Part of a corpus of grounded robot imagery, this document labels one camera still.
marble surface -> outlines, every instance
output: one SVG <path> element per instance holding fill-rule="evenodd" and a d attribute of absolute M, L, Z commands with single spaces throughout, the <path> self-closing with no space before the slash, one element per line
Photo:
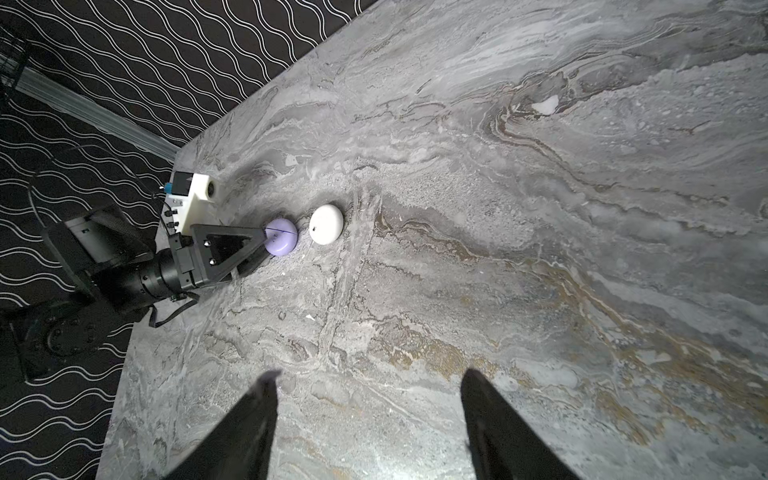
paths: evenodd
<path fill-rule="evenodd" d="M 766 11 L 380 0 L 180 151 L 300 241 L 134 329 L 99 478 L 273 368 L 272 478 L 471 478 L 469 366 L 583 478 L 764 478 Z"/>

purple ball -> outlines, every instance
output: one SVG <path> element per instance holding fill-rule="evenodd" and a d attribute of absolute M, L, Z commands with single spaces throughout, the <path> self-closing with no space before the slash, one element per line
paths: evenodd
<path fill-rule="evenodd" d="M 266 251 L 275 257 L 287 255 L 294 248 L 299 239 L 296 233 L 296 226 L 288 219 L 276 218 L 264 227 L 266 233 L 266 242 L 264 246 Z"/>

white egg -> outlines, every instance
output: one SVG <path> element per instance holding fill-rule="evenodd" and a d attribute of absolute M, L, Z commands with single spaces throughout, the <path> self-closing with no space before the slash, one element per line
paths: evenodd
<path fill-rule="evenodd" d="M 315 243 L 327 245 L 339 238 L 343 227 L 341 210 L 331 204 L 323 205 L 310 218 L 310 237 Z"/>

black fabric with white wavy lines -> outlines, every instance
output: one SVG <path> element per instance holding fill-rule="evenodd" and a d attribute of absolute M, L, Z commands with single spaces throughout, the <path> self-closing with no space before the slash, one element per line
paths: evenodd
<path fill-rule="evenodd" d="M 375 0 L 6 0 L 48 77 L 182 146 Z"/>
<path fill-rule="evenodd" d="M 111 154 L 91 148 L 50 160 L 51 154 L 84 144 Z M 17 93 L 0 115 L 3 310 L 74 290 L 42 243 L 41 226 L 27 200 L 27 184 L 36 170 L 35 204 L 46 223 L 114 202 L 152 240 L 161 200 L 153 200 L 156 190 L 149 188 L 159 189 L 170 176 L 166 161 Z M 0 478 L 95 477 L 131 327 L 115 329 L 79 366 L 0 389 Z"/>

black mesh basket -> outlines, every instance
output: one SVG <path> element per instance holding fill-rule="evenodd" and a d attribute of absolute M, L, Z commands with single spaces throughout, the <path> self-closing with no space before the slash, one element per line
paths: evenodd
<path fill-rule="evenodd" d="M 11 95 L 27 65 L 27 42 L 6 24 L 0 22 L 0 113 L 5 110 Z"/>

